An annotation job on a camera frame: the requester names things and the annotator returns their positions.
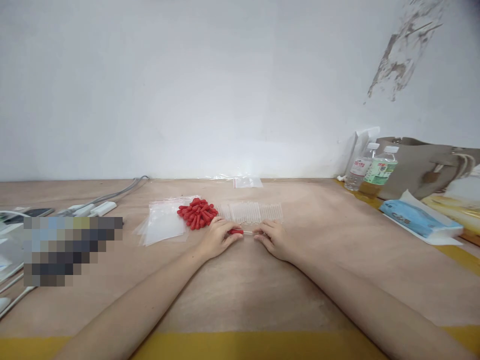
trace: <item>beige handbag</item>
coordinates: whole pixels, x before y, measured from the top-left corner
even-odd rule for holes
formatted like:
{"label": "beige handbag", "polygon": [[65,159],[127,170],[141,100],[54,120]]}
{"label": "beige handbag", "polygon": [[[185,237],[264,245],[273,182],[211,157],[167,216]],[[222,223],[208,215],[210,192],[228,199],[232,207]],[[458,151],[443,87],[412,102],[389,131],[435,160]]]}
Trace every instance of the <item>beige handbag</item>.
{"label": "beige handbag", "polygon": [[430,144],[411,137],[381,137],[377,143],[377,154],[386,146],[398,147],[398,165],[378,195],[384,200],[398,199],[405,190],[421,200],[468,175],[480,163],[480,149]]}

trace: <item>pixelated area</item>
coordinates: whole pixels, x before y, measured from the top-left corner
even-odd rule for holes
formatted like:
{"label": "pixelated area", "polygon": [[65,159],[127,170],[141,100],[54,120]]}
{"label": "pixelated area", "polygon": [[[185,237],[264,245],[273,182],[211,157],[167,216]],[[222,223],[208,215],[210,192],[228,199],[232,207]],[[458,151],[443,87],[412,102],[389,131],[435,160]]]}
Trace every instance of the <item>pixelated area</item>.
{"label": "pixelated area", "polygon": [[108,241],[122,240],[122,231],[121,217],[24,218],[24,286],[68,286]]}

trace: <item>smartphone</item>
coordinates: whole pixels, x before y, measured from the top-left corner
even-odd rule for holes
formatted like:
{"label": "smartphone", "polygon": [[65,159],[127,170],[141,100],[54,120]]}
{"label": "smartphone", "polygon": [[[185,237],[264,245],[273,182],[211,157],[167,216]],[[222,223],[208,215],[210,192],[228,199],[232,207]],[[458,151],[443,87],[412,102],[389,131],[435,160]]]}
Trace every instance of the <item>smartphone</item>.
{"label": "smartphone", "polygon": [[[45,217],[47,215],[50,215],[53,213],[55,209],[53,208],[43,208],[43,209],[30,209],[28,211],[25,211],[24,214],[28,215],[32,218],[37,218],[37,217]],[[17,215],[14,216],[8,220],[5,220],[3,223],[6,225],[11,225],[11,224],[18,224],[18,223],[23,223],[24,222],[24,216]]]}

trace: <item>yellow table edge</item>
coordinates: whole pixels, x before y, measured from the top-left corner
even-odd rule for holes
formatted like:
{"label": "yellow table edge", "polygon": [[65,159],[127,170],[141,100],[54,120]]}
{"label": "yellow table edge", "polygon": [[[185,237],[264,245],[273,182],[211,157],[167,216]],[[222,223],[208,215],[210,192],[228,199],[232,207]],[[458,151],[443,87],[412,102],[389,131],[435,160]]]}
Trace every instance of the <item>yellow table edge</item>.
{"label": "yellow table edge", "polygon": [[[368,202],[378,209],[379,199]],[[480,276],[479,259],[457,246],[435,246]],[[445,326],[452,337],[480,357],[480,326]],[[0,338],[3,359],[51,359],[69,337]],[[387,359],[360,331],[337,332],[154,332],[133,356],[143,359]]]}

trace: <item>row of clear tubes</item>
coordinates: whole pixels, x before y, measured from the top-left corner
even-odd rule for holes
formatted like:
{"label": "row of clear tubes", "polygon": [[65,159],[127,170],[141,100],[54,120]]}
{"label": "row of clear tubes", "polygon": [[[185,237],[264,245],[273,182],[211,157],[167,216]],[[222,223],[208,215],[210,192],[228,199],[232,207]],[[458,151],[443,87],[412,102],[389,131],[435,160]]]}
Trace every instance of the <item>row of clear tubes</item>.
{"label": "row of clear tubes", "polygon": [[216,206],[219,215],[228,221],[239,224],[259,224],[263,220],[284,221],[282,206],[279,203],[233,202]]}

